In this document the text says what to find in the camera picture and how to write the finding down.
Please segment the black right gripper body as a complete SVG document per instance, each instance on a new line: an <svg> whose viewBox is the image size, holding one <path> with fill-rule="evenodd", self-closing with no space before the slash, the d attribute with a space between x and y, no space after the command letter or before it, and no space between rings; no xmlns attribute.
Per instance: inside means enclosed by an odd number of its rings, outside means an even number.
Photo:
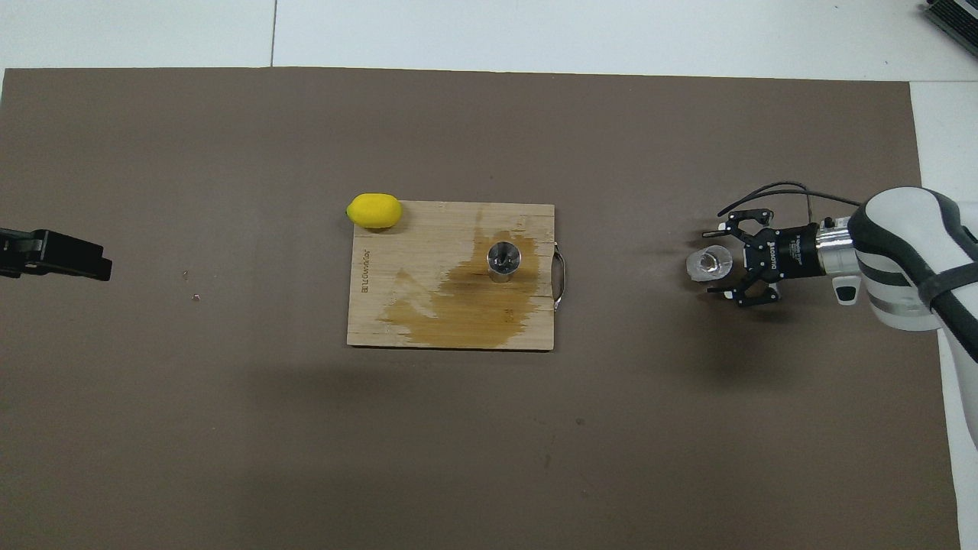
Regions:
<svg viewBox="0 0 978 550"><path fill-rule="evenodd" d="M764 228L745 244L745 267L761 280L792 280L824 275L817 250L817 225Z"/></svg>

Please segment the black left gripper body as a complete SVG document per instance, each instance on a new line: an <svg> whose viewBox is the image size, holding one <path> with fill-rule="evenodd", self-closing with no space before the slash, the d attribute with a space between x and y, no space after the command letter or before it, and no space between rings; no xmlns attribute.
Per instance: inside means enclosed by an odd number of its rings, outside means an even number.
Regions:
<svg viewBox="0 0 978 550"><path fill-rule="evenodd" d="M22 275L43 276L46 268L35 264L35 255L43 244L42 230L24 232L1 229L1 276L21 277Z"/></svg>

